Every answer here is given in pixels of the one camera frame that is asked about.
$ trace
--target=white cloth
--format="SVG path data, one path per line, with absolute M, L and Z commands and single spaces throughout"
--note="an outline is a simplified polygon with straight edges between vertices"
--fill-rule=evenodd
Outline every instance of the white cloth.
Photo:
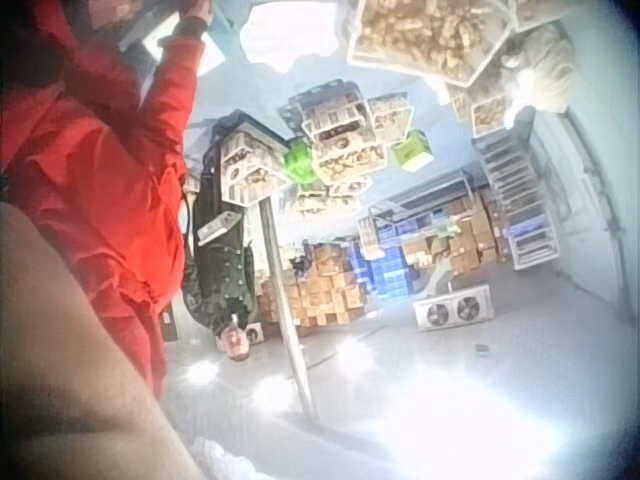
M 298 57 L 330 56 L 338 49 L 335 3 L 276 2 L 253 7 L 240 31 L 240 42 L 252 63 L 266 63 L 285 73 Z
M 212 440 L 196 437 L 189 449 L 203 473 L 215 480 L 274 480 L 256 472 L 244 457 L 234 457 Z

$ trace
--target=wall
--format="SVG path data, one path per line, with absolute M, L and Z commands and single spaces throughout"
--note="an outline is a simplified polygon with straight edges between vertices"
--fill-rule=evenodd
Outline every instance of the wall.
M 608 2 L 562 21 L 578 75 L 568 115 L 599 165 L 622 227 L 629 289 L 638 312 L 638 46 Z

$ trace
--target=hand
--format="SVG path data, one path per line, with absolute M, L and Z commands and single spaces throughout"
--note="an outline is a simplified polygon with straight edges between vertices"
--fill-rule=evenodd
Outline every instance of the hand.
M 207 25 L 213 21 L 213 0 L 192 0 L 193 6 L 184 14 L 185 17 L 200 17 Z

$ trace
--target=support pole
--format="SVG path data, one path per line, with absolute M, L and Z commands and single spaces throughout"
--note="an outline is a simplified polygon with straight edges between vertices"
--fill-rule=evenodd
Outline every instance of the support pole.
M 273 208 L 271 198 L 267 197 L 260 201 L 260 220 L 262 221 L 262 233 L 264 235 L 267 261 L 269 262 L 269 272 L 271 274 L 271 285 L 276 292 L 278 303 L 278 313 L 280 314 L 280 330 L 282 338 L 289 354 L 289 362 L 293 371 L 293 378 L 296 382 L 300 403 L 304 414 L 310 420 L 318 419 L 318 411 L 311 396 L 311 386 L 307 375 L 307 365 L 300 350 L 300 340 L 298 332 L 293 325 L 293 317 L 289 308 L 289 300 L 284 289 L 284 273 L 282 271 L 282 259 L 280 258 L 280 248 L 278 236 L 273 219 Z

